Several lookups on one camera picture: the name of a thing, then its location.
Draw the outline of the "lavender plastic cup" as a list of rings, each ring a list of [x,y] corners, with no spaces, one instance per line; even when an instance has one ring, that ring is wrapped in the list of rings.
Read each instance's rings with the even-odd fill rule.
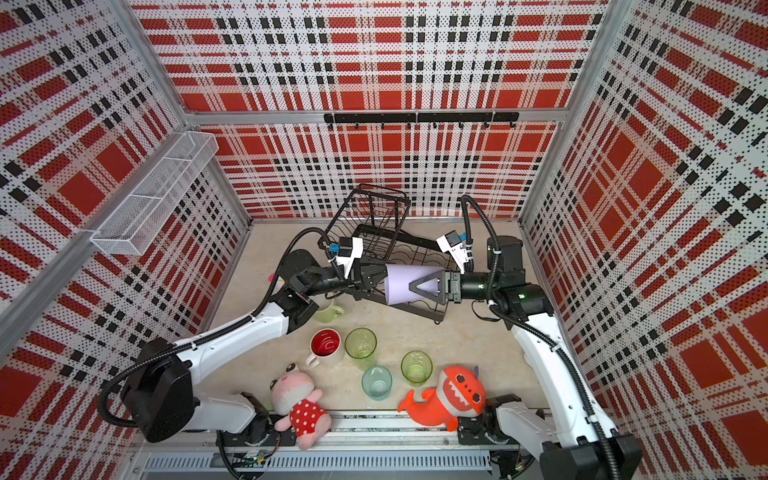
[[[409,291],[409,280],[414,267],[439,267],[387,264],[388,275],[385,278],[385,295],[387,305],[399,305],[416,300],[427,300],[418,297]]]

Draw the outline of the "tall green glass cup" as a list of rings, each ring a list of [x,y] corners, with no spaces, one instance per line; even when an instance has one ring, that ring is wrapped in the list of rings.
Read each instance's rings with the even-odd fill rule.
[[[375,352],[377,337],[369,328],[359,327],[352,330],[345,339],[346,354],[362,371],[366,371],[376,363]]]

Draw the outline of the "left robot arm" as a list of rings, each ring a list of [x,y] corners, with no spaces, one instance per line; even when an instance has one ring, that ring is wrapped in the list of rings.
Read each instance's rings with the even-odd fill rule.
[[[305,325],[329,292],[361,297],[386,275],[358,237],[332,241],[308,227],[292,239],[257,307],[202,334],[145,344],[136,361],[103,386],[97,412],[107,423],[139,430],[148,442],[182,431],[244,431],[257,416],[250,394],[217,399],[195,388],[230,361]]]

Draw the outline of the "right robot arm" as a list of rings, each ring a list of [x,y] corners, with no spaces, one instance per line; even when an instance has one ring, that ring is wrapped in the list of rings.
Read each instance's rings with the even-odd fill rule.
[[[561,327],[543,290],[532,283],[514,283],[502,267],[500,236],[480,205],[469,195],[460,199],[463,211],[474,209],[489,234],[488,269],[473,272],[472,236],[451,232],[438,246],[450,253],[459,271],[437,270],[404,280],[387,277],[386,298],[398,304],[394,286],[410,296],[439,304],[465,299],[487,304],[495,320],[504,323],[523,348],[527,364],[543,389],[554,422],[532,414],[521,402],[495,408],[499,430],[515,439],[540,464],[547,479],[630,479],[642,459],[637,439],[622,435],[598,404],[576,367]]]

